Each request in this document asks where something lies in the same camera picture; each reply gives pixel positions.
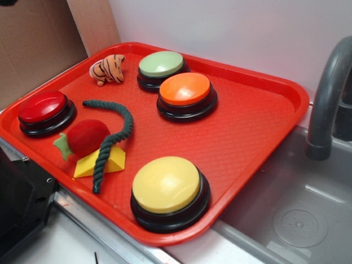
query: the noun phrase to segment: cheese wedge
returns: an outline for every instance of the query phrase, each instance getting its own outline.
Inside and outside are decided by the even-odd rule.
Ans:
[[[99,150],[77,161],[74,178],[92,176]],[[112,146],[110,157],[105,165],[105,173],[118,172],[125,169],[126,153],[117,145]]]

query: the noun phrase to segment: sink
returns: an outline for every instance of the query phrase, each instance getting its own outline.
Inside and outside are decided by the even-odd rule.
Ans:
[[[351,263],[352,145],[334,139],[330,158],[313,161],[306,134],[296,126],[219,220],[275,263]]]

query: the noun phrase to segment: tray rim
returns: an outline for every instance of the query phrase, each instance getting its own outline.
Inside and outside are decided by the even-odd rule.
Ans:
[[[70,76],[70,73],[72,72],[81,73],[80,75],[77,75],[77,76],[81,76],[82,74],[85,74],[86,70],[83,70],[84,68],[83,65],[90,66],[92,63],[99,60],[99,58],[103,57],[104,54],[107,54],[109,53],[109,51],[114,50],[118,47],[124,47],[128,49],[131,53],[135,48],[143,48],[144,51],[146,52],[146,55],[156,51],[167,50],[164,48],[159,48],[159,47],[155,47],[155,46],[151,46],[151,45],[147,45],[139,42],[125,42],[125,43],[120,43],[117,45],[110,46],[106,49],[101,50],[100,52],[95,53],[93,56],[83,60],[82,62],[64,71],[63,73],[59,74],[55,78],[51,79],[50,81],[44,83],[34,91],[30,92],[29,94],[25,95],[24,97],[10,104],[10,106],[8,106],[0,114],[0,133],[1,133],[0,136],[4,138],[13,147],[15,147],[20,152],[22,152],[24,155],[30,157],[36,162],[39,162],[40,166],[43,167],[48,172],[50,172],[51,174],[54,174],[54,177],[66,189],[74,193],[85,203],[87,203],[89,206],[94,208],[100,214],[108,218],[115,225],[117,225],[119,228],[127,232],[131,237],[138,240],[139,242],[153,245],[153,246],[170,246],[170,245],[183,243],[194,237],[198,237],[199,235],[203,234],[206,230],[208,230],[208,228],[214,223],[214,221],[224,210],[224,208],[226,208],[226,206],[232,201],[232,199],[236,196],[236,194],[240,191],[240,189],[257,171],[260,165],[263,164],[263,162],[270,156],[270,154],[276,149],[276,147],[290,133],[293,127],[295,127],[297,122],[306,113],[309,107],[309,97],[307,92],[300,85],[298,85],[293,81],[181,53],[186,59],[186,61],[189,63],[190,68],[193,69],[194,71],[214,75],[214,72],[212,71],[211,68],[207,68],[207,69],[199,68],[201,65],[204,65],[207,63],[208,65],[211,64],[212,67],[215,66],[217,70],[223,71],[226,77],[224,79],[230,78],[230,80],[233,80],[233,78],[240,76],[242,78],[241,79],[242,84],[243,82],[253,81],[253,78],[260,80],[260,83],[262,83],[263,85],[270,84],[271,87],[269,91],[283,95],[284,97],[289,99],[294,105],[295,112],[294,112],[294,115],[291,117],[290,122],[287,122],[287,124],[283,126],[280,131],[277,131],[277,134],[280,135],[279,139],[276,137],[275,140],[273,139],[270,140],[267,144],[268,147],[263,148],[258,153],[258,156],[265,157],[264,159],[261,159],[262,162],[258,163],[256,159],[253,159],[253,161],[250,162],[248,166],[242,171],[242,173],[240,173],[240,175],[237,177],[237,179],[243,180],[242,183],[232,184],[230,188],[228,188],[227,191],[223,193],[223,195],[218,199],[218,201],[212,205],[211,210],[209,210],[202,217],[202,219],[199,220],[196,224],[192,225],[188,229],[185,229],[186,232],[185,230],[182,230],[171,234],[156,234],[156,233],[151,233],[147,231],[144,231],[144,232],[138,231],[137,233],[133,233],[133,232],[131,233],[129,231],[135,229],[134,223],[124,224],[123,227],[117,224],[120,221],[127,222],[122,212],[115,210],[114,208],[112,208],[111,205],[104,202],[104,200],[99,199],[98,195],[92,196],[92,193],[87,191],[86,189],[80,189],[78,186],[79,184],[73,185],[72,184],[73,181],[71,178],[67,177],[64,173],[62,173],[60,169],[55,167],[53,164],[47,162],[46,160],[43,160],[41,157],[39,157],[36,154],[34,150],[29,148],[29,146],[22,144],[22,142],[20,142],[16,137],[13,137],[11,133],[6,131],[5,128],[3,127],[4,122],[6,122],[6,120],[8,119],[13,120],[13,118],[17,118],[17,116],[14,116],[14,113],[12,113],[12,110],[18,107],[28,97],[40,91],[48,90],[49,87],[51,87],[51,85],[59,86],[60,80],[63,80],[68,76],[74,79],[75,77]],[[289,91],[282,91],[283,85],[289,88]],[[293,96],[295,101],[292,101],[291,98],[289,98],[288,96],[291,96],[291,97]]]

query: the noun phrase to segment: button cap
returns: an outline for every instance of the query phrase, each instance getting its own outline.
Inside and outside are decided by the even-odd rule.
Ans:
[[[139,63],[142,74],[148,77],[163,77],[177,72],[183,66],[183,57],[173,51],[159,51],[143,58]]]
[[[200,73],[181,73],[165,80],[159,92],[162,100],[169,105],[193,105],[209,94],[210,81]]]
[[[59,113],[67,103],[60,91],[44,91],[28,98],[18,112],[19,118],[26,123],[38,123]]]
[[[137,203],[151,213],[176,212],[191,203],[199,189],[197,168],[180,157],[149,162],[138,171],[132,187]]]

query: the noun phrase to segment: white wall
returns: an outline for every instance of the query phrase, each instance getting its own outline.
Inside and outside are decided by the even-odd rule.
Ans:
[[[314,99],[333,47],[352,35],[351,0],[110,0],[137,41],[286,78]]]

